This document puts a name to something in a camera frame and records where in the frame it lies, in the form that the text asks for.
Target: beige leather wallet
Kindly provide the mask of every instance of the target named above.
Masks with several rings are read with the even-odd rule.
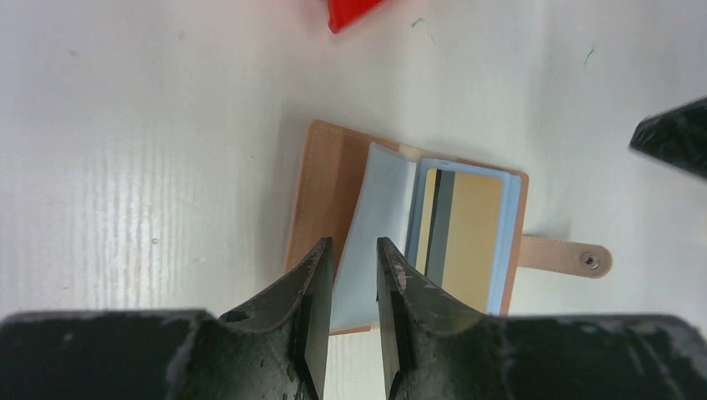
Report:
[[[313,121],[304,146],[285,271],[297,265],[298,260],[322,237],[333,238],[334,271],[338,268],[359,200],[370,143],[385,146],[408,159],[446,159],[510,172],[521,178],[519,209],[504,287],[502,313],[507,313],[509,309],[517,267],[583,278],[601,278],[611,269],[611,255],[604,247],[522,235],[529,185],[528,176],[522,172],[425,152],[332,123]],[[370,327],[361,327],[346,333],[369,329]]]

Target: white surface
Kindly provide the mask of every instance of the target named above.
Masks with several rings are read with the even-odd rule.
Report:
[[[332,291],[331,332],[378,325],[378,238],[408,244],[418,164],[371,143],[366,173]]]
[[[0,312],[249,298],[282,271],[322,118],[522,168],[527,233],[614,254],[596,281],[520,272],[514,313],[705,329],[707,184],[627,150],[707,93],[705,20],[700,0],[405,0],[332,37],[321,0],[2,2]],[[382,398],[379,352],[332,338],[327,398]]]

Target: card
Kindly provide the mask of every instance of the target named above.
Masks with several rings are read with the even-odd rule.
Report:
[[[463,303],[500,313],[520,178],[434,159],[418,174],[406,257]]]
[[[332,332],[378,322],[376,241],[387,237],[405,248],[416,173],[416,162],[371,144],[359,201],[333,285],[329,323]]]

